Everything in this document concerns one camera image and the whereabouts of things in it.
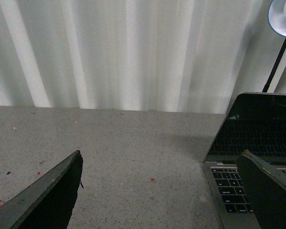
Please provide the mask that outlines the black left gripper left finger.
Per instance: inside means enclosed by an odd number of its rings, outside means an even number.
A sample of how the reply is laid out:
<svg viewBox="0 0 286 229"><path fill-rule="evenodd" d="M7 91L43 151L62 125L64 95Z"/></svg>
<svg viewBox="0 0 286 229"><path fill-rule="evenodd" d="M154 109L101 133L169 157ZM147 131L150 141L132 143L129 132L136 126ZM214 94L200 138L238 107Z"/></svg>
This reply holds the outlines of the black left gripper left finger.
<svg viewBox="0 0 286 229"><path fill-rule="evenodd" d="M65 229L82 176L83 158L74 151L0 207L0 229Z"/></svg>

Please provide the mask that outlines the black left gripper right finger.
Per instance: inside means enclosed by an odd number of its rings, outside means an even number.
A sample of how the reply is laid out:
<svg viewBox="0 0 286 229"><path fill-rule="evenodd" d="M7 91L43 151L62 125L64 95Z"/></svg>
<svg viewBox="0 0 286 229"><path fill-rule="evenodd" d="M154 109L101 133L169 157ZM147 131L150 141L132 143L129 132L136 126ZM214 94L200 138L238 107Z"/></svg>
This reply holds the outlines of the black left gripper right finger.
<svg viewBox="0 0 286 229"><path fill-rule="evenodd" d="M286 174L245 150L236 165L262 229L286 229Z"/></svg>

